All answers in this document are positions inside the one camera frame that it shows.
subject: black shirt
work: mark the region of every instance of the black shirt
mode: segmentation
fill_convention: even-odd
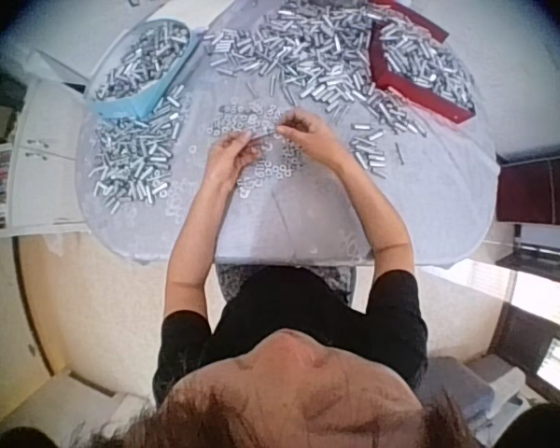
[[[153,391],[160,405],[183,376],[222,359],[249,352],[279,329],[294,329],[318,342],[379,362],[415,388],[427,364],[427,327],[417,283],[410,273],[391,271],[373,284],[367,313],[345,305],[306,269],[269,267],[254,274],[230,301],[212,334],[192,311],[168,315]]]

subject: blue tray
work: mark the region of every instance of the blue tray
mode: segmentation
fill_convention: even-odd
[[[95,92],[105,82],[105,77],[113,68],[120,64],[120,59],[129,52],[131,45],[136,42],[139,36],[150,28],[160,26],[164,22],[180,23],[181,21],[170,19],[160,19],[156,21],[146,21],[135,26],[110,50],[104,61],[95,72],[90,86],[86,91],[85,98],[91,110],[97,112],[105,119],[142,119],[156,106],[160,98],[164,95],[172,81],[175,79],[179,70],[183,67],[191,53],[197,48],[197,36],[189,29],[189,42],[185,46],[185,52],[177,58],[170,66],[166,74],[155,83],[146,87],[133,96],[126,98],[99,101],[95,99]]]

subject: woman's left arm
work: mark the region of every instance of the woman's left arm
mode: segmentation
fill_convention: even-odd
[[[217,235],[239,174],[258,156],[247,146],[250,136],[230,133],[210,151],[202,184],[168,262],[164,317],[188,310],[207,319],[204,287]]]

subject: woman's right hand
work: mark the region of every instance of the woman's right hand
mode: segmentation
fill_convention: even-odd
[[[348,156],[344,145],[326,122],[300,107],[288,112],[276,131],[333,171],[342,164],[344,156]]]

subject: finger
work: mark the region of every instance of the finger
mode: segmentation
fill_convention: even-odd
[[[302,107],[295,107],[290,111],[287,119],[285,119],[281,124],[288,125],[291,128],[296,128],[302,133],[310,133],[316,127],[320,120],[320,117],[312,114],[311,112],[307,112]]]
[[[236,138],[239,136],[240,133],[238,132],[230,132],[227,133],[226,135],[223,135],[219,138],[219,140],[216,142],[216,146],[217,147],[229,147],[231,145],[231,143],[236,140]]]
[[[254,161],[256,161],[258,159],[259,151],[257,151],[256,149],[255,150],[253,150],[253,149],[254,148],[251,148],[249,150],[244,150],[237,157],[236,163],[237,163],[237,166],[240,169],[245,168],[247,165],[250,165],[251,163],[253,163]]]
[[[301,131],[297,131],[295,128],[283,125],[277,126],[276,132],[299,145],[305,141],[308,135],[308,133],[302,133]]]
[[[233,157],[238,156],[238,154],[246,147],[251,140],[251,131],[242,131],[238,135],[235,136],[234,140],[228,145],[226,148],[229,154]]]

